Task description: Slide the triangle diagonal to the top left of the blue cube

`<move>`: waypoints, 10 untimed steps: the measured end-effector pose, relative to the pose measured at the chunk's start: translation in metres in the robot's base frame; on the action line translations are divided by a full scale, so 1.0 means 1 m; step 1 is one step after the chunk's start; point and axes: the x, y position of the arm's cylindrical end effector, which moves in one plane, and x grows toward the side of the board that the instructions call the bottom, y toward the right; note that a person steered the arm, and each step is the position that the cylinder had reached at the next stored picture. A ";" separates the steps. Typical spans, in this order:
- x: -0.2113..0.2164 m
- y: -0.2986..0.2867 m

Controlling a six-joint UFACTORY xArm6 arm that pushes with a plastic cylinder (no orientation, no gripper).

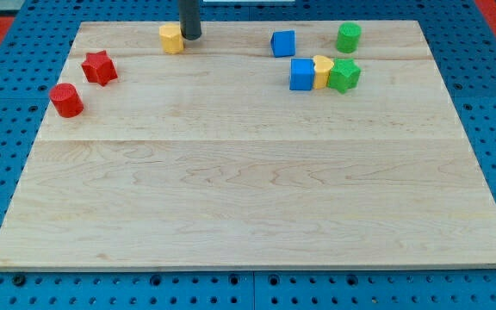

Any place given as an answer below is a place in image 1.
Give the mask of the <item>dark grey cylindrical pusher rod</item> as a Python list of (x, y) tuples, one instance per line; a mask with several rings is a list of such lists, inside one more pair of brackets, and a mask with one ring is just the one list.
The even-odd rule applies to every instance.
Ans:
[(178, 0), (178, 15), (183, 38), (198, 40), (202, 36), (199, 1)]

